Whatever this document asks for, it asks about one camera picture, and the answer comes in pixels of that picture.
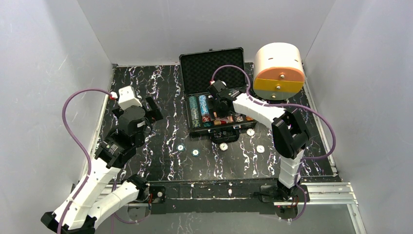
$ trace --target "case lid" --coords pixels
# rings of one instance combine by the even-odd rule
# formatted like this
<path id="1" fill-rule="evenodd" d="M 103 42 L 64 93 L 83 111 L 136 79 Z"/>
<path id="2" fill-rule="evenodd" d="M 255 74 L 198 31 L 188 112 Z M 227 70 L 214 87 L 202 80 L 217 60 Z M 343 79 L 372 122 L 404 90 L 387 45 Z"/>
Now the case lid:
<path id="1" fill-rule="evenodd" d="M 235 65 L 244 70 L 244 50 L 239 48 L 186 54 L 179 56 L 184 92 L 187 95 L 206 92 L 212 74 L 222 65 Z M 219 70 L 215 80 L 225 82 L 228 88 L 245 86 L 244 74 L 235 68 L 226 67 Z"/>

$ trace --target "white poker chip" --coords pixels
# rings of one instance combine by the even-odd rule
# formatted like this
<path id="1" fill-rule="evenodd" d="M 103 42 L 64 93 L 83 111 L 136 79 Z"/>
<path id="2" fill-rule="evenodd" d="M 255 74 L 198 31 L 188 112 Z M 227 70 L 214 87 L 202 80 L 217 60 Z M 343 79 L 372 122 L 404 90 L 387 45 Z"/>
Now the white poker chip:
<path id="1" fill-rule="evenodd" d="M 226 151 L 228 149 L 228 145 L 226 143 L 221 143 L 220 144 L 220 150 Z"/>
<path id="2" fill-rule="evenodd" d="M 199 150 L 197 150 L 197 149 L 192 150 L 192 156 L 198 157 L 199 156 Z"/>
<path id="3" fill-rule="evenodd" d="M 264 151 L 265 151 L 265 148 L 262 145 L 257 146 L 257 152 L 258 153 L 264 153 Z"/>
<path id="4" fill-rule="evenodd" d="M 254 129 L 250 128 L 246 131 L 246 133 L 247 133 L 248 136 L 253 136 L 255 134 L 255 131 L 254 131 Z"/>
<path id="5" fill-rule="evenodd" d="M 176 150 L 182 152 L 185 150 L 185 146 L 183 144 L 179 144 L 178 146 L 176 146 Z"/>

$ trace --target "marble pattern surface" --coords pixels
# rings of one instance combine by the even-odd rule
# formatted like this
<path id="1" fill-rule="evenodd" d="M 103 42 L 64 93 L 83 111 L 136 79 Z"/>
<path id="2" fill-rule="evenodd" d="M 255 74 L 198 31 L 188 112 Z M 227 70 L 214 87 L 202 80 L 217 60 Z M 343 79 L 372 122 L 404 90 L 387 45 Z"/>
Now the marble pattern surface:
<path id="1" fill-rule="evenodd" d="M 245 67 L 252 77 L 253 64 L 247 63 Z M 136 150 L 137 155 L 121 170 L 118 179 L 132 174 L 140 174 L 149 181 L 278 177 L 280 155 L 274 149 L 270 130 L 262 124 L 255 126 L 255 135 L 252 137 L 241 131 L 239 140 L 229 143 L 229 149 L 225 152 L 219 150 L 219 146 L 213 144 L 208 136 L 192 138 L 188 135 L 179 65 L 115 68 L 111 91 L 118 91 L 128 85 L 136 89 L 139 99 L 152 96 L 164 119 L 154 124 L 145 145 Z M 304 90 L 288 102 L 309 106 Z M 111 112 L 114 106 L 115 102 L 108 100 L 98 143 L 117 125 L 117 119 Z M 306 111 L 301 113 L 313 134 L 304 156 L 325 154 L 313 115 Z M 184 144 L 186 150 L 177 151 L 178 144 Z M 265 147 L 264 153 L 257 152 L 258 145 Z M 193 149 L 200 151 L 199 157 L 191 155 Z M 330 176 L 333 173 L 328 160 L 322 160 L 306 161 L 301 174 Z"/>

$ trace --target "blue poker chip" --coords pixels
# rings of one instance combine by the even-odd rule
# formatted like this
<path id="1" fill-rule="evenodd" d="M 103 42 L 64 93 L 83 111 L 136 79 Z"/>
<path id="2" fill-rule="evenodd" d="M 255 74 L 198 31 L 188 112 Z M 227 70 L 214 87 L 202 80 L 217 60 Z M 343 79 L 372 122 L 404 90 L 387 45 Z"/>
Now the blue poker chip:
<path id="1" fill-rule="evenodd" d="M 184 151 L 184 150 L 185 150 L 185 145 L 183 145 L 183 144 L 177 145 L 177 146 L 176 146 L 176 150 L 179 151 L 179 152 Z"/>
<path id="2" fill-rule="evenodd" d="M 192 150 L 192 156 L 198 157 L 199 156 L 199 150 L 198 149 L 193 149 Z"/>

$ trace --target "poker chip case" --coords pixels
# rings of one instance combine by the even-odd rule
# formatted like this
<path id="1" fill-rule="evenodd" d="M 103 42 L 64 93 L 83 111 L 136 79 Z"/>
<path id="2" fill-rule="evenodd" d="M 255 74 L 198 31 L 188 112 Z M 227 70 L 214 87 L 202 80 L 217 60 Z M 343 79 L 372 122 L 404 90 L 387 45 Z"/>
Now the poker chip case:
<path id="1" fill-rule="evenodd" d="M 224 120 L 222 118 L 216 118 L 213 112 L 212 97 L 207 91 L 212 74 L 220 66 L 231 64 L 244 69 L 244 50 L 241 47 L 185 54 L 179 57 L 179 61 L 184 85 L 188 128 L 191 136 L 208 134 L 225 135 L 231 132 L 239 135 L 239 130 L 237 129 L 255 126 L 257 123 L 255 120 L 240 114 L 233 114 Z M 223 68 L 218 71 L 215 76 L 215 80 L 218 79 L 224 81 L 229 89 L 245 90 L 246 88 L 244 74 L 238 69 L 230 67 Z M 201 97 L 203 106 L 201 106 L 199 102 L 199 96 L 202 95 L 206 96 L 207 111 L 205 110 L 205 102 L 203 101 L 205 98 Z M 211 121 L 203 122 L 203 115 L 201 113 L 207 114 L 208 112 Z"/>

